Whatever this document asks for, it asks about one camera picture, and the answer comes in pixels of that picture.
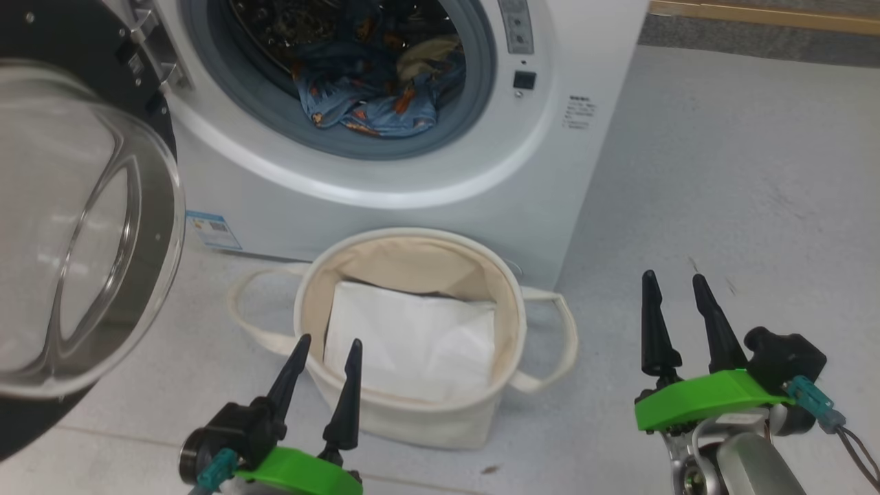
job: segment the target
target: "washing machine door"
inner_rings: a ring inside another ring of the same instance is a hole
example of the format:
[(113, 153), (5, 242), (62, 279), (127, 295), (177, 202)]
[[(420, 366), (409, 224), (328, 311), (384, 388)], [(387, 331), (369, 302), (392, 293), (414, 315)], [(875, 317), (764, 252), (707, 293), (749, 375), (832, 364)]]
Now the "washing machine door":
[(97, 0), (0, 3), (0, 460), (150, 326), (183, 195), (159, 75)]

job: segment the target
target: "control panel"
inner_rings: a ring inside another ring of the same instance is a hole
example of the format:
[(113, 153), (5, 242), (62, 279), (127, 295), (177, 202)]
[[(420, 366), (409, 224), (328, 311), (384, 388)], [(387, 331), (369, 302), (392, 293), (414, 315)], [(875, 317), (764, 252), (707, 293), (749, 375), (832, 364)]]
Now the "control panel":
[(535, 53), (532, 38), (532, 18), (529, 17), (527, 0), (498, 0), (504, 18), (504, 32), (507, 35), (507, 51), (511, 54), (532, 55)]

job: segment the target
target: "wooden baseboard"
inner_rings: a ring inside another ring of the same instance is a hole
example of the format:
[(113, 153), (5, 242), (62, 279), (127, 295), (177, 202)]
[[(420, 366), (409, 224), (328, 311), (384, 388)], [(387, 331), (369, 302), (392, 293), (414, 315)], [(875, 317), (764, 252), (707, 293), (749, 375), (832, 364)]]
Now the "wooden baseboard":
[(880, 18), (827, 12), (796, 11), (745, 4), (722, 4), (687, 0), (651, 0), (649, 12), (658, 16), (708, 18), (880, 36)]

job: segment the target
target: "cable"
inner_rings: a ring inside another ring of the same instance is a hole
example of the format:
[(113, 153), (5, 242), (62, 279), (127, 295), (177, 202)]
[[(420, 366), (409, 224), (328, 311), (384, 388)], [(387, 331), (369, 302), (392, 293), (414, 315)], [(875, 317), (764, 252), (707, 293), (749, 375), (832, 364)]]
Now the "cable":
[[(849, 456), (853, 458), (855, 466), (859, 468), (862, 474), (868, 479), (868, 481), (871, 483), (871, 486), (873, 486), (874, 489), (877, 490), (877, 493), (880, 493), (880, 469), (877, 468), (877, 464), (876, 462), (874, 462), (874, 458), (871, 457), (871, 454), (869, 454), (868, 449), (865, 447), (865, 444), (862, 443), (862, 441), (859, 439), (859, 437), (855, 435), (855, 433), (849, 431), (843, 426), (838, 426), (835, 429), (835, 432), (837, 433), (837, 436), (840, 437), (840, 441), (843, 442), (843, 447), (845, 447), (847, 452), (849, 452)], [(853, 444), (850, 443), (847, 436), (855, 440), (855, 443), (862, 450), (865, 458), (868, 459), (868, 463), (870, 463), (871, 467), (874, 468), (873, 475), (871, 474), (870, 470), (868, 470), (868, 467), (865, 466), (862, 458), (858, 455), (857, 452), (855, 452), (855, 448), (853, 448)]]

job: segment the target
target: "laundry basket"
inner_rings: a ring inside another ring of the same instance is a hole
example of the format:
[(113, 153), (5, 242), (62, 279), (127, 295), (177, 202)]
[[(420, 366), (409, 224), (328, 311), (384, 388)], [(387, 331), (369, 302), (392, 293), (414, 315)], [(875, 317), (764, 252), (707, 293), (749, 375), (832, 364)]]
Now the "laundry basket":
[[(278, 271), (303, 278), (294, 302), (293, 335), (258, 329), (244, 321), (238, 311), (238, 296), (245, 287), (259, 275)], [(249, 274), (229, 290), (227, 303), (232, 318), (267, 349), (286, 356), (300, 336), (312, 335), (306, 368), (331, 407), (339, 398), (344, 377), (324, 365), (324, 336), (334, 288), (341, 280), (401, 292), (495, 302), (495, 360), (490, 387), (479, 396), (444, 403), (365, 389), (361, 393), (361, 428), (366, 432), (430, 447), (481, 447), (506, 385), (526, 393), (537, 392), (560, 379), (575, 363), (577, 328), (560, 294), (520, 287), (498, 255), (460, 235), (420, 228), (377, 230), (339, 242), (314, 263), (292, 263)], [(551, 301), (561, 315), (565, 348), (556, 370), (546, 378), (517, 370), (525, 341), (525, 300)]]

